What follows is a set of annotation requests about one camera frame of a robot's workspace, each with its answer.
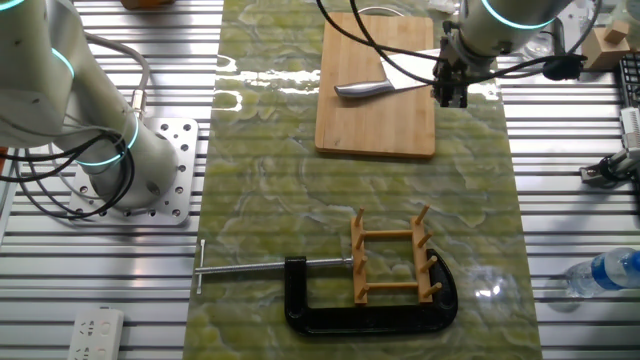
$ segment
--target green marble surface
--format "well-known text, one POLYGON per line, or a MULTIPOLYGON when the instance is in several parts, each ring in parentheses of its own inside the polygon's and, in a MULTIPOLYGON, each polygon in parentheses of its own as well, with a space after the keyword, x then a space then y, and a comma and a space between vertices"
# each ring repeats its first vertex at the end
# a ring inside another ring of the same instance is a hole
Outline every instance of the green marble surface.
MULTIPOLYGON (((430 16, 419 2, 359 3, 430 16)), ((330 1, 330 11, 348 2, 330 1)), ((428 162, 321 156, 314 150, 324 21, 303 0, 226 0, 199 239, 205 265, 350 255, 349 219, 369 230, 426 226, 451 268, 460 309, 421 336, 308 339, 284 319, 280 273, 194 281, 184 358, 540 359, 529 268, 500 90, 470 88, 466 110, 437 109, 428 162)), ((367 243, 369 282, 413 279, 408 242, 367 243)), ((196 254, 195 265, 200 255, 196 254)), ((310 305, 353 306, 349 269, 312 271, 310 305)), ((374 293, 370 304, 417 296, 374 293)))

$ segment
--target plastic bottle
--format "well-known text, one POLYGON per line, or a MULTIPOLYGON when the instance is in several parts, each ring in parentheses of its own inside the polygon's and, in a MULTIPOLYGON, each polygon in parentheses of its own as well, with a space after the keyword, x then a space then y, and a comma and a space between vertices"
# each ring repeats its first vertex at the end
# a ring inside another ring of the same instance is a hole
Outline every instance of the plastic bottle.
POLYGON ((604 291, 640 288, 640 251, 618 248, 569 268, 568 293, 590 298, 604 291))

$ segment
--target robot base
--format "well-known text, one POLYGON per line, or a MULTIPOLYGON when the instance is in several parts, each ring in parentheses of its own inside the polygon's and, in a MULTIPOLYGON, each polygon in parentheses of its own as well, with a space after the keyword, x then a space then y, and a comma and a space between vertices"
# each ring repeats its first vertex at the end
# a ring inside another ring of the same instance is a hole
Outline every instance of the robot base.
MULTIPOLYGON (((76 226, 109 227, 176 227, 189 218, 191 187, 193 184, 198 123, 193 119, 157 118, 146 119, 147 127, 163 135, 176 149, 178 168, 173 187, 148 207, 125 211, 112 208, 101 216, 87 220, 74 220, 76 226)), ((73 183, 76 190, 89 196, 96 196, 89 176, 78 167, 73 183)), ((71 195, 69 207, 91 212, 104 204, 102 200, 90 200, 76 194, 71 195)))

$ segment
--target power outlet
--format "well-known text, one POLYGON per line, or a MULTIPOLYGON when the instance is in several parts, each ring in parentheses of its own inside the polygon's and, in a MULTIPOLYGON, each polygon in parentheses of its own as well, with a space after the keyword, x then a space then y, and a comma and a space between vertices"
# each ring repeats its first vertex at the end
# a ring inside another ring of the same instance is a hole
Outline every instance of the power outlet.
POLYGON ((78 313, 68 360, 117 360, 124 313, 92 309, 78 313))

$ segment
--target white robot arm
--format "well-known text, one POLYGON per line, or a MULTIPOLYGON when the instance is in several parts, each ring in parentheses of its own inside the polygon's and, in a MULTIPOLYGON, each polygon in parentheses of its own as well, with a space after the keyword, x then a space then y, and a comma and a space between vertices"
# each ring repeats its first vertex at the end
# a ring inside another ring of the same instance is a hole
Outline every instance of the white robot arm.
MULTIPOLYGON (((137 119, 91 54, 80 16, 68 0, 0 0, 0 145, 27 148, 50 142, 72 149, 100 132, 70 133, 64 124, 70 99, 79 105, 83 126, 122 134, 135 161, 135 178, 120 209, 158 199, 173 184, 178 168, 173 146, 137 119)), ((100 141, 78 163, 105 200, 114 193, 122 156, 100 141)))
MULTIPOLYGON (((434 95, 440 105, 466 107, 467 86, 445 83, 464 83, 474 76, 488 74, 499 55, 521 48, 572 1, 464 0, 459 23, 449 23, 451 29, 445 28, 447 37, 440 44, 440 57, 446 60, 438 62, 434 71, 440 82, 434 85, 434 95)), ((573 74, 579 75, 581 57, 572 56, 571 52, 566 58, 572 58, 569 61, 577 70, 573 74)))

